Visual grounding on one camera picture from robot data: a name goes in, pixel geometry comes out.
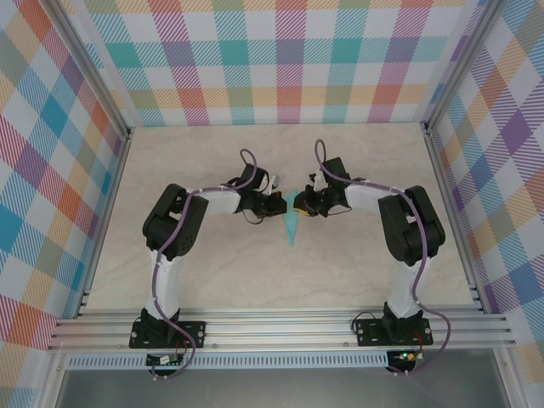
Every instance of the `white tabletop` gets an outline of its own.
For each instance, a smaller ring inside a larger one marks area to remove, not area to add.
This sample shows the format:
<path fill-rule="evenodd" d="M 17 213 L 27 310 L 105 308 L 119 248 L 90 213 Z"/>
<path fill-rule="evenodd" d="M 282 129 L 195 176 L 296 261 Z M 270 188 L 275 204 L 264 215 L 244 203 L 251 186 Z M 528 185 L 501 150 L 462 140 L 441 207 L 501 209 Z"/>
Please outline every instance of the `white tabletop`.
<path fill-rule="evenodd" d="M 128 154 L 88 308 L 142 308 L 151 264 L 142 225 L 164 188 L 217 186 L 241 174 L 238 150 L 281 176 L 284 195 L 303 190 L 318 167 L 314 142 L 340 156 L 352 178 L 423 186 L 446 231 L 423 291 L 428 304 L 469 304 L 456 244 L 418 124 L 258 125 L 139 128 Z M 379 216 L 353 210 L 330 218 L 298 217 L 289 247 L 283 217 L 250 225 L 241 214 L 205 218 L 184 261 L 182 307 L 322 308 L 380 306 L 396 261 Z"/>

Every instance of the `colorful checkered pattern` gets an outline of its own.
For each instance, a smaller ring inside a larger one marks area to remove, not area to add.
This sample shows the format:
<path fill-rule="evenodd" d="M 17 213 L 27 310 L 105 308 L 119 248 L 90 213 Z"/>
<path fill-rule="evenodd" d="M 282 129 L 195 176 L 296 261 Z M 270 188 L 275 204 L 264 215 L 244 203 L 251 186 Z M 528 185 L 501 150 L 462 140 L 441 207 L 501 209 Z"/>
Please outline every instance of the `colorful checkered pattern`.
<path fill-rule="evenodd" d="M 85 0 L 145 126 L 419 122 L 417 108 L 464 4 Z"/>
<path fill-rule="evenodd" d="M 510 317 L 528 377 L 544 390 L 542 0 L 510 0 L 437 143 L 487 298 Z"/>
<path fill-rule="evenodd" d="M 37 0 L 0 2 L 0 406 L 31 403 L 121 138 Z"/>
<path fill-rule="evenodd" d="M 439 100 L 439 96 L 442 94 L 442 90 L 444 89 L 445 84 L 450 80 L 451 74 L 454 72 L 457 66 L 457 61 L 459 60 L 461 51 L 468 44 L 468 39 L 473 35 L 474 29 L 478 25 L 479 19 L 482 13 L 484 12 L 485 5 L 487 3 L 488 3 L 488 0 L 478 0 L 478 5 L 474 9 L 473 14 L 470 17 L 470 21 L 465 27 L 465 30 L 462 33 L 461 39 L 457 43 L 456 50 L 453 52 L 450 60 L 448 61 L 448 65 L 446 66 L 444 73 L 442 74 L 442 77 L 440 78 L 439 85 L 434 90 L 433 97 L 431 98 L 431 101 L 428 104 L 427 110 L 425 110 L 425 114 L 423 115 L 423 122 L 427 122 L 428 118 L 431 116 L 431 113 L 433 113 L 434 107 L 436 106 L 436 102 Z"/>

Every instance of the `teal cloth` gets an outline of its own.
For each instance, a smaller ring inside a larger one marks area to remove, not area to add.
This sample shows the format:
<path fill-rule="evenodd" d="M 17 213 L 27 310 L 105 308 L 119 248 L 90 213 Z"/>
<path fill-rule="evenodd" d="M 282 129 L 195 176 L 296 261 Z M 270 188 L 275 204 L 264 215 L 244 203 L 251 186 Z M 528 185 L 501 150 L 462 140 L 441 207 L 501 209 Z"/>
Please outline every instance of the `teal cloth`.
<path fill-rule="evenodd" d="M 295 233 L 297 232 L 298 212 L 293 209 L 297 194 L 298 190 L 293 190 L 290 195 L 283 197 L 287 201 L 287 212 L 283 214 L 283 220 L 286 223 L 287 237 L 291 248 L 295 245 Z"/>

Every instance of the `metal rail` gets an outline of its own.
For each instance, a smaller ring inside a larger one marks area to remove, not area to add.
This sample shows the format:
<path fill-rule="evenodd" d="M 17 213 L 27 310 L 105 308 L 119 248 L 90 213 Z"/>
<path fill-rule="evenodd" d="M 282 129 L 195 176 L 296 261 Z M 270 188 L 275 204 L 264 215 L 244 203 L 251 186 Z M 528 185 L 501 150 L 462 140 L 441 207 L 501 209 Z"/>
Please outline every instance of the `metal rail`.
<path fill-rule="evenodd" d="M 475 286 L 473 303 L 439 307 L 452 324 L 449 349 L 507 348 L 515 344 L 502 314 L 485 314 Z M 377 317 L 378 308 L 370 308 Z M 181 320 L 204 320 L 206 344 L 198 353 L 332 351 L 347 349 L 394 350 L 402 347 L 359 348 L 351 332 L 355 309 L 182 309 Z M 49 344 L 58 353 L 134 353 L 128 347 L 132 324 L 139 310 L 80 308 L 74 320 L 60 320 Z M 445 340 L 446 325 L 431 314 L 426 317 L 437 349 Z"/>

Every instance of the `black mounting plate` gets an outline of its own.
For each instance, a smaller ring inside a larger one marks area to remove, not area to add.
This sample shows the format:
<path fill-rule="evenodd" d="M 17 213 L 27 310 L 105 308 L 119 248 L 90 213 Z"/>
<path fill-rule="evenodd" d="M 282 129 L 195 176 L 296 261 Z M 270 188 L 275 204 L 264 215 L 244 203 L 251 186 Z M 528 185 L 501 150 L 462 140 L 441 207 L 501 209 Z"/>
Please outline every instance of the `black mounting plate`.
<path fill-rule="evenodd" d="M 194 339 L 197 349 L 204 347 L 204 338 L 206 337 L 206 322 L 205 321 L 178 321 L 178 326 L 188 332 Z M 176 336 L 170 343 L 164 337 L 156 336 L 152 331 L 145 330 L 142 322 L 137 320 L 133 323 L 132 333 L 136 333 L 136 337 L 132 334 L 128 347 L 131 349 L 175 349 L 179 339 Z M 189 339 L 184 338 L 184 342 L 188 349 L 191 349 Z M 178 349 L 185 348 L 183 342 L 179 342 Z"/>
<path fill-rule="evenodd" d="M 381 319 L 358 319 L 354 325 L 357 333 L 357 345 L 360 347 L 367 346 L 419 346 L 420 342 L 415 333 L 422 338 L 423 346 L 433 344 L 433 333 L 427 319 L 420 319 L 420 324 L 411 333 L 408 333 L 400 341 L 393 343 L 385 331 Z"/>

